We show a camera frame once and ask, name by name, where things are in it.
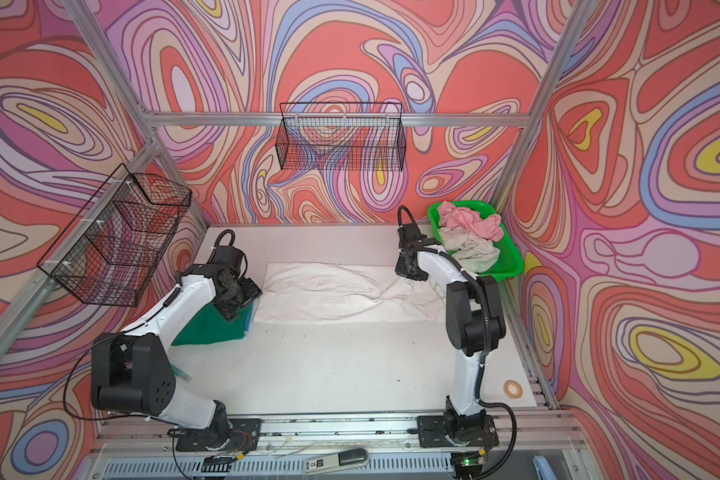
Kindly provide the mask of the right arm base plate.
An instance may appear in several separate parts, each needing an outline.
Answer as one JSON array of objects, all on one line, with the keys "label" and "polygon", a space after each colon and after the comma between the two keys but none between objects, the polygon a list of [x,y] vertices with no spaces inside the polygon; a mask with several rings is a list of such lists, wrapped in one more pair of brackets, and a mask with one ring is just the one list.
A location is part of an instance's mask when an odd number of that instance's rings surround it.
[{"label": "right arm base plate", "polygon": [[423,448],[482,447],[491,450],[500,441],[494,419],[485,411],[472,415],[445,412],[416,419],[415,431]]}]

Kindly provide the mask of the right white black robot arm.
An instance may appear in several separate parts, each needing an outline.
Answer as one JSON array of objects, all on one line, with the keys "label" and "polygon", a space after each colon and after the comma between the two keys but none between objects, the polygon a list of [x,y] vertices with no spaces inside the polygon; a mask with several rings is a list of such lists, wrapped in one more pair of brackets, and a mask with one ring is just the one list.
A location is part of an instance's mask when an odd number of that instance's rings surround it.
[{"label": "right white black robot arm", "polygon": [[482,398],[489,356],[507,333],[498,283],[469,272],[436,239],[422,233],[410,210],[397,211],[399,257],[395,273],[405,279],[432,280],[445,294],[445,328],[455,349],[454,383],[439,415],[417,418],[415,432],[423,448],[478,447],[489,451],[499,445],[492,409],[510,419],[510,444],[517,440],[517,417],[504,402]]}]

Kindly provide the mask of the green plastic basket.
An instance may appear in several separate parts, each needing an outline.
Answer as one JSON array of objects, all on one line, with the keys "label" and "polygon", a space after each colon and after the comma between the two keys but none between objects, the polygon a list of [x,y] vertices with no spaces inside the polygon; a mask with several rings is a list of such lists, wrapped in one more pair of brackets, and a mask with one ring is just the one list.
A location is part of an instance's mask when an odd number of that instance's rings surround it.
[{"label": "green plastic basket", "polygon": [[[440,244],[442,243],[438,226],[439,214],[437,212],[437,207],[442,202],[430,205],[427,210],[428,219],[431,223],[434,236],[436,240],[440,242]],[[497,213],[493,206],[482,201],[461,200],[453,201],[452,203],[455,203],[457,206],[469,207],[476,210],[484,210],[487,214]],[[492,277],[497,282],[516,277],[522,272],[524,268],[522,256],[520,255],[519,250],[514,244],[513,240],[510,238],[510,235],[503,224],[503,220],[501,226],[503,227],[505,232],[504,238],[498,242],[494,242],[494,244],[501,250],[498,262],[487,272],[475,273],[483,277]]]}]

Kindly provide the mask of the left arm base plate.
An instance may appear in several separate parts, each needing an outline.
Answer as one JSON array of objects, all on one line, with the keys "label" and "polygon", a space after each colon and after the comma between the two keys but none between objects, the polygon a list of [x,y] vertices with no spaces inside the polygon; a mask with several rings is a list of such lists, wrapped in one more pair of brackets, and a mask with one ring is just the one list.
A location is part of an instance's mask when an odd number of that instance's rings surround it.
[{"label": "left arm base plate", "polygon": [[171,429],[169,436],[179,452],[249,452],[258,448],[262,426],[261,418],[231,418],[227,430]]}]

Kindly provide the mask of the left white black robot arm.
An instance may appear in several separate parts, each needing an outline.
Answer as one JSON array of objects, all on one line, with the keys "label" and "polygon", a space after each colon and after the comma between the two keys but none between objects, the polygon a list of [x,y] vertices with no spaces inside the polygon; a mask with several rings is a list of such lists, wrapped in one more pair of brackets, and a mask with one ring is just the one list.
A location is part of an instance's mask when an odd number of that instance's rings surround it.
[{"label": "left white black robot arm", "polygon": [[233,230],[223,231],[209,259],[181,272],[175,287],[135,325],[97,338],[91,353],[95,409],[168,423],[184,448],[230,447],[225,404],[191,392],[169,351],[244,338],[262,290],[248,276],[247,256],[235,241]]}]

